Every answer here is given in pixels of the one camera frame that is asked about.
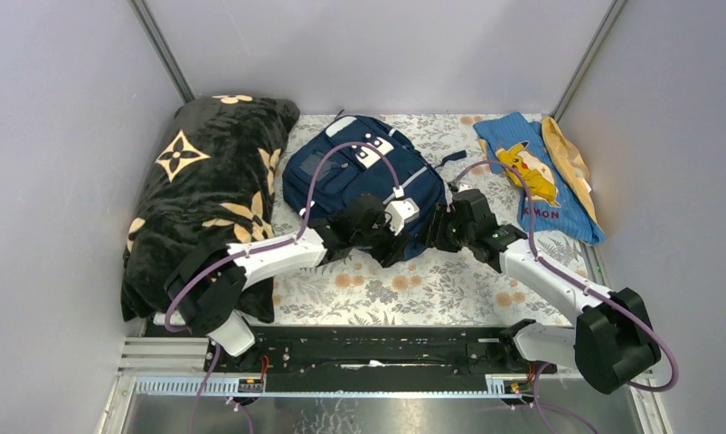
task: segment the gray floor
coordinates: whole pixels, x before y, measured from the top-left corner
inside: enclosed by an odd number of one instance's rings
[[[566,407],[593,423],[600,434],[642,432],[630,392],[609,396],[585,382],[542,380],[542,402]],[[192,397],[137,395],[126,433],[185,434]],[[337,399],[262,398],[248,407],[259,434],[463,434],[548,433],[535,410],[492,410],[498,400],[482,399]],[[560,434],[591,433],[578,421],[547,413]],[[195,433],[247,433],[245,415],[235,413],[220,398],[201,400]]]

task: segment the black pillow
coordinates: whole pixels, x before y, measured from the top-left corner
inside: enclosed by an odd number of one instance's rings
[[[123,319],[165,312],[163,285],[201,241],[249,242],[273,236],[274,175],[296,104],[244,95],[196,99],[176,112],[146,178],[123,255]],[[236,306],[275,319],[272,279]]]

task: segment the pikachu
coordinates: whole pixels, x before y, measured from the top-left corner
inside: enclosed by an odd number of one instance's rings
[[[498,149],[495,156],[501,163],[506,163],[516,168],[522,174],[525,182],[530,188],[535,201],[545,201],[550,206],[560,207],[557,202],[557,186],[554,184],[554,174],[549,166],[545,165],[530,152],[525,151],[528,142],[520,142],[508,151]],[[515,185],[522,187],[520,180],[510,170],[506,174],[512,179]]]

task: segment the navy blue backpack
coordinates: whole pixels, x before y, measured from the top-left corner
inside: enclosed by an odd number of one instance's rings
[[[283,173],[286,203],[296,212],[304,208],[309,182],[320,159],[333,147],[347,142],[366,142],[376,146],[394,166],[405,196],[419,206],[419,218],[405,226],[412,236],[405,250],[405,259],[418,256],[426,248],[416,239],[428,224],[434,207],[445,203],[445,184],[405,135],[378,119],[366,116],[337,118],[291,156]],[[465,156],[466,151],[452,154],[445,157],[440,165]],[[315,204],[310,218],[314,220],[342,211],[364,193],[375,195],[386,205],[394,197],[392,188],[394,182],[390,171],[375,153],[364,147],[344,148],[333,154],[321,169],[312,196]]]

